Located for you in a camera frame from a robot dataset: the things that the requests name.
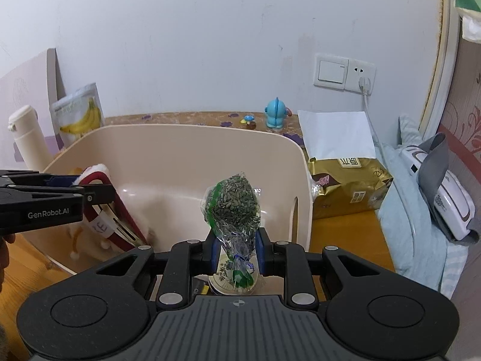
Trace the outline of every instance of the banana picture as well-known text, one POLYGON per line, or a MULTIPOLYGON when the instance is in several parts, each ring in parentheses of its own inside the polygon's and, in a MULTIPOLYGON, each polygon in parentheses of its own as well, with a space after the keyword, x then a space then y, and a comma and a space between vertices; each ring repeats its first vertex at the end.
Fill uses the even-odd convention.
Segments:
POLYGON ((100 108, 97 107, 91 97, 88 99, 88 108, 84 116, 77 122, 60 126, 60 131, 75 136, 82 136, 94 129, 100 128, 101 123, 102 115, 100 113, 100 108))

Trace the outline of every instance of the plastic bag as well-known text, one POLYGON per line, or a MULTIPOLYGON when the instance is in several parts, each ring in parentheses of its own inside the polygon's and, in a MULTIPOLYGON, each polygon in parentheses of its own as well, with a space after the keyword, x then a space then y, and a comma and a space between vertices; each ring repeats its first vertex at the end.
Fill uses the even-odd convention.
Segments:
POLYGON ((249 260, 254 255, 261 222, 256 191, 240 173, 208 188, 201 209, 228 256, 231 284, 237 288, 252 287, 254 266, 249 260))

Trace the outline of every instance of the wall socket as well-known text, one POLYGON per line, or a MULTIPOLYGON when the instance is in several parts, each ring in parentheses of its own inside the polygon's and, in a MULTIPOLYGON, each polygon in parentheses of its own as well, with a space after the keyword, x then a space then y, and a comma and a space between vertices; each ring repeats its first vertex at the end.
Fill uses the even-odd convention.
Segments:
POLYGON ((376 65, 350 58, 344 89, 347 91, 362 93, 359 88, 359 79, 361 77, 367 77, 371 81, 371 87, 368 92, 371 94, 372 88, 374 87, 374 79, 376 78, 376 65))

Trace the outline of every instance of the gold package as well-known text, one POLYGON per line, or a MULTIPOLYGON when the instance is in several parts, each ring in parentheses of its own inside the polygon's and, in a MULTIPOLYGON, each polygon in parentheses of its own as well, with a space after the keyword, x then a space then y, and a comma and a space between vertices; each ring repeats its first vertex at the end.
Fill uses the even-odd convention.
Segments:
POLYGON ((313 219, 379 209, 393 181, 377 159, 313 158, 307 159, 307 168, 318 189, 313 219))

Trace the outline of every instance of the white paper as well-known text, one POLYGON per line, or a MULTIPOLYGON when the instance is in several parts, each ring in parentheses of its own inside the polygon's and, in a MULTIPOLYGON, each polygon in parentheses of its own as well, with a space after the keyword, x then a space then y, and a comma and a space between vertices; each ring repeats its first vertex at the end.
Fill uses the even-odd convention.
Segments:
POLYGON ((309 158, 376 158, 371 130, 364 111, 350 113, 297 112, 309 158))
POLYGON ((31 105, 37 111, 43 135, 52 138, 50 141, 56 145, 49 110, 50 104, 57 101, 55 49, 45 50, 0 78, 0 101, 0 169, 25 169, 25 163, 15 160, 14 138, 7 130, 8 117, 20 107, 31 105))

